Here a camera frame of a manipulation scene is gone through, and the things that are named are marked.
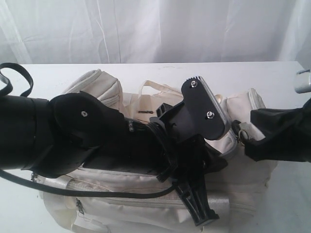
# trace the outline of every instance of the metal screw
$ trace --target metal screw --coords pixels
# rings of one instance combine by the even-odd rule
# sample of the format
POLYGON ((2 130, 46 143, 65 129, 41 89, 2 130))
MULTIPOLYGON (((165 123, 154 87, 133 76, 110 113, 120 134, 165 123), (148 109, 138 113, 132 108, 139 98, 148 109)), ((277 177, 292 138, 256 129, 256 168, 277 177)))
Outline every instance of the metal screw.
POLYGON ((191 87, 197 87, 198 82, 196 80, 191 81, 191 87))
POLYGON ((208 119, 213 119, 215 114, 213 112, 207 112, 206 116, 208 117, 208 119))
POLYGON ((86 111, 82 111, 82 112, 81 112, 81 115, 84 116, 84 117, 87 117, 88 114, 87 114, 86 111))

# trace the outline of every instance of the white curtain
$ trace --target white curtain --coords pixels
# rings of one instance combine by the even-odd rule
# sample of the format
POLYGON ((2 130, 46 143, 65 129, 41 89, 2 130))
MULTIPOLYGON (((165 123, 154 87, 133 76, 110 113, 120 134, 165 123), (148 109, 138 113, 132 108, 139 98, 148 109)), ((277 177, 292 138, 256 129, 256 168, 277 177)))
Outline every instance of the white curtain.
POLYGON ((294 61, 311 0, 0 0, 0 62, 294 61))

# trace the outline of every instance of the white backdrop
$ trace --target white backdrop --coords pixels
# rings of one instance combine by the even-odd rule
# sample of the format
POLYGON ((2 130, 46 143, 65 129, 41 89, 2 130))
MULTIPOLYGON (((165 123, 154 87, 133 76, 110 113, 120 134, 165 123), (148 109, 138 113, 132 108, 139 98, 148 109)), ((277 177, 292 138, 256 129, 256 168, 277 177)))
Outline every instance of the white backdrop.
POLYGON ((0 62, 294 61, 310 0, 0 0, 0 62))

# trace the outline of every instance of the white fabric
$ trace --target white fabric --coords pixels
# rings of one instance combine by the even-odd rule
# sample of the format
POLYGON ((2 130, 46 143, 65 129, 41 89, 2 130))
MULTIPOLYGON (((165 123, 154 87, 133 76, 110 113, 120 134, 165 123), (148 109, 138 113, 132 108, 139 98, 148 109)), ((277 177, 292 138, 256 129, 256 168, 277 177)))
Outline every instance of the white fabric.
MULTIPOLYGON (((111 103, 111 106, 120 110, 122 109, 120 106, 123 105, 119 101, 122 99, 122 92, 113 91, 105 85, 109 84, 109 87, 112 86, 116 90, 120 90, 121 87, 111 85, 111 83, 118 83, 118 80, 100 70, 90 71, 66 91, 77 92, 82 89, 90 94, 93 94, 94 91, 96 96, 107 96, 108 99, 111 96, 105 94, 107 91, 115 93, 119 97, 114 98, 115 102, 111 103)), ((178 90, 151 81, 146 81, 142 85, 138 95, 127 94, 127 96, 129 99, 125 100, 128 104, 125 109, 129 113, 133 113, 136 118, 141 115, 137 114, 137 108, 154 111, 155 104, 153 102, 170 101, 171 104, 174 104, 182 99, 178 90), (142 88, 146 85, 161 92, 148 98, 141 94, 142 88)), ((252 137, 256 139, 263 137, 261 132, 250 124, 249 119, 251 109, 264 107, 260 96, 254 89, 229 98, 219 95, 216 97, 223 110, 228 112, 232 119, 243 121, 253 129, 248 132, 252 137)), ((154 200, 80 198, 83 214, 81 212, 78 214, 79 208, 74 206, 73 203, 76 201, 74 198, 44 195, 46 208, 59 225, 76 233, 121 231, 129 233, 224 233, 229 229, 234 231, 255 213, 260 196, 267 188, 266 184, 276 162, 255 162, 249 159, 244 155, 243 146, 241 144, 236 146, 230 132, 221 140, 209 143, 215 148, 224 150, 222 152, 227 152, 229 165, 220 172, 207 174, 206 186, 210 205, 216 212, 221 213, 222 220, 215 221, 204 228, 200 229, 194 226, 190 214, 175 192, 154 200)), ((75 190, 149 193, 170 186, 168 181, 159 183, 153 176, 85 168, 80 168, 59 179, 67 181, 68 189, 75 190)), ((65 185, 61 181, 54 183, 55 185, 65 185)))
POLYGON ((309 67, 310 11, 309 0, 0 0, 0 61, 309 67))

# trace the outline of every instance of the white table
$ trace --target white table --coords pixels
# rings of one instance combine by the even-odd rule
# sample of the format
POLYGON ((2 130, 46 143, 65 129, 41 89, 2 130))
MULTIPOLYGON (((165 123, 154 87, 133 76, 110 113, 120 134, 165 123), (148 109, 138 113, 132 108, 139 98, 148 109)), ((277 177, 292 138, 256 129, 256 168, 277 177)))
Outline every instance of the white table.
MULTIPOLYGON (((231 94, 254 87, 269 108, 302 106, 311 94, 296 94, 293 80, 302 69, 298 62, 190 63, 190 64, 88 64, 25 65, 35 81, 33 98, 52 99, 70 83, 92 69, 104 70, 118 78, 124 92, 137 93, 146 79, 181 87, 192 76, 205 78, 214 94, 231 94)), ((14 95, 27 88, 16 73, 3 70, 11 78, 14 95)), ((29 178, 30 172, 14 171, 29 178)), ((309 233, 311 229, 311 165, 280 162, 272 174, 269 189, 257 215, 241 228, 241 233, 309 233)), ((47 213, 38 192, 1 182, 1 232, 65 233, 47 213)))

